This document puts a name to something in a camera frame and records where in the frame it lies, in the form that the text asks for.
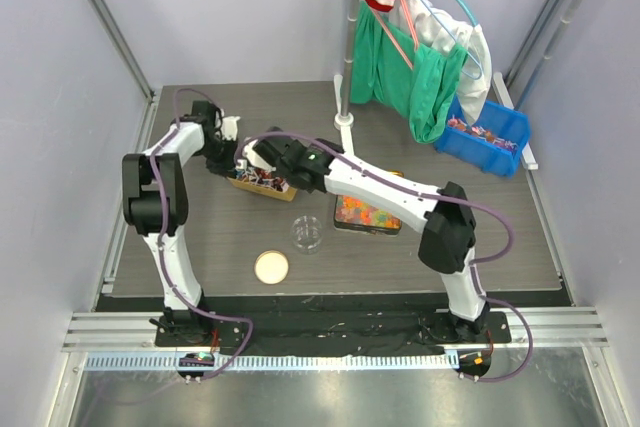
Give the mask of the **gold tin of gummy candies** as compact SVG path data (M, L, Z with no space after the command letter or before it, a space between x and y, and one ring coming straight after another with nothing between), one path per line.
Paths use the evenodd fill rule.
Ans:
M339 195L335 199L334 227L370 235L396 236L402 221L359 199Z

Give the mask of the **clear glass jar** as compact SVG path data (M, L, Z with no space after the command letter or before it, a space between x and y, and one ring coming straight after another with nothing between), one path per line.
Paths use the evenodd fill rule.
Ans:
M290 234L294 247L303 254L311 255L321 246L323 228L317 217L303 215L293 221Z

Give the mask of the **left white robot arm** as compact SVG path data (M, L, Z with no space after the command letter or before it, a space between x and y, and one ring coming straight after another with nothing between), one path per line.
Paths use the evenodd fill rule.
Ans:
M187 249L189 199L183 167L202 157L216 174L232 174L239 122L210 101L195 101L191 113L173 120L155 144L122 159L124 220L149 248L163 288L164 307L155 325L193 346L211 338L214 320L206 312Z

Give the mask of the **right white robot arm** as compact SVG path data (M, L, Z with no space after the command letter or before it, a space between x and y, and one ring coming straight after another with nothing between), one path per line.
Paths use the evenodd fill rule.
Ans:
M245 139L236 159L272 171L298 190L352 197L400 219L420 235L418 259L442 279L455 336L472 342L486 332L490 307L471 268L476 220L461 186L416 183L333 142L277 127Z

